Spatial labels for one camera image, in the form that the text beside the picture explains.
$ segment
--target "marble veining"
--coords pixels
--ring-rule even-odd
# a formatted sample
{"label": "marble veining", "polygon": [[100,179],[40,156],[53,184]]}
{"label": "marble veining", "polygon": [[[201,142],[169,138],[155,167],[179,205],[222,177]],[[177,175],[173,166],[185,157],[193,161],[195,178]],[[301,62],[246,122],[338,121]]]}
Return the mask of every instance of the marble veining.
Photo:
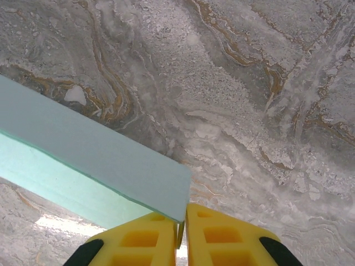
{"label": "marble veining", "polygon": [[[0,0],[0,40],[0,74],[189,166],[191,202],[355,264],[352,0]],[[38,221],[90,223],[5,179],[0,265],[61,265],[88,236]]]}

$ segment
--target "rough stone texture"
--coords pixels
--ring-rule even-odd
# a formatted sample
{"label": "rough stone texture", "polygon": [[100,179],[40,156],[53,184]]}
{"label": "rough stone texture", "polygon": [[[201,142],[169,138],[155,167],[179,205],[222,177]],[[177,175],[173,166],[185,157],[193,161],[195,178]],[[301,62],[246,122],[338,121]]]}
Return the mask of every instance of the rough stone texture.
{"label": "rough stone texture", "polygon": [[[188,165],[192,202],[273,231],[304,265],[353,265],[354,14],[346,0],[0,0],[0,73]],[[74,86],[86,101],[64,100]],[[88,222],[1,184],[0,265],[60,265],[84,242],[36,222]]]}

